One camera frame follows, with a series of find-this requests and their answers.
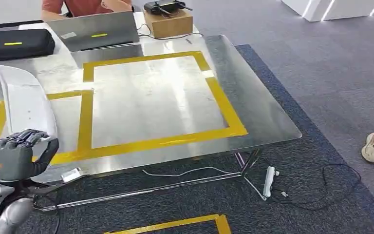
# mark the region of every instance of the cardboard box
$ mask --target cardboard box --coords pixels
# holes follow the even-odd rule
[[[179,10],[172,17],[152,15],[144,10],[147,25],[155,38],[168,38],[193,32],[193,16],[187,10]]]

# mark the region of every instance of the floor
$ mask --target floor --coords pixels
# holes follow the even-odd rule
[[[202,33],[252,46],[374,195],[360,156],[374,132],[374,16],[309,23],[279,0],[186,2]]]
[[[349,193],[358,177],[352,170],[340,165],[327,166],[324,175],[320,173],[324,165],[343,163],[342,157],[251,46],[241,45],[236,46],[236,49],[303,133],[301,139],[263,149],[261,156],[266,161],[258,160],[247,176],[255,186],[261,188],[264,169],[269,163],[280,171],[274,188],[286,190],[289,197],[286,199],[280,192],[273,191],[275,198],[263,201],[242,178],[229,179],[63,209],[60,211],[58,233],[94,234],[122,230],[125,231],[119,234],[139,233],[134,228],[141,228],[150,234],[229,233],[222,232],[221,225],[214,222],[174,228],[161,224],[176,220],[185,223],[188,218],[219,214],[226,216],[226,222],[234,234],[374,234],[372,194],[365,185],[359,183],[347,199],[330,206],[333,201]],[[169,162],[146,170],[153,174],[176,175],[204,166],[228,172],[239,169],[233,155],[223,155],[186,163]],[[163,178],[134,171],[102,178],[88,177],[59,191],[55,200],[64,203],[219,174],[214,170],[202,170],[182,178]],[[323,176],[326,178],[326,191]],[[299,207],[278,204],[319,199],[314,204],[300,204]],[[153,232],[151,227],[146,227],[158,223],[164,229]],[[34,212],[17,233],[53,233],[55,226],[55,215]]]

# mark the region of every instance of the white device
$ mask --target white device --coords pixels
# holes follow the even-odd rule
[[[278,175],[280,175],[280,172],[276,171],[274,167],[267,167],[266,178],[264,179],[263,196],[271,197],[274,176]]]

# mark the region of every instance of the humanoid robot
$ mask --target humanoid robot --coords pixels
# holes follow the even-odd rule
[[[53,192],[59,186],[36,183],[31,177],[43,173],[59,148],[58,139],[35,162],[32,147],[46,132],[27,129],[0,139],[0,234],[14,233],[34,209],[34,197]]]

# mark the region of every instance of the laptop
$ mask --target laptop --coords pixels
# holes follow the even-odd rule
[[[71,52],[140,41],[131,11],[53,20],[47,24]]]

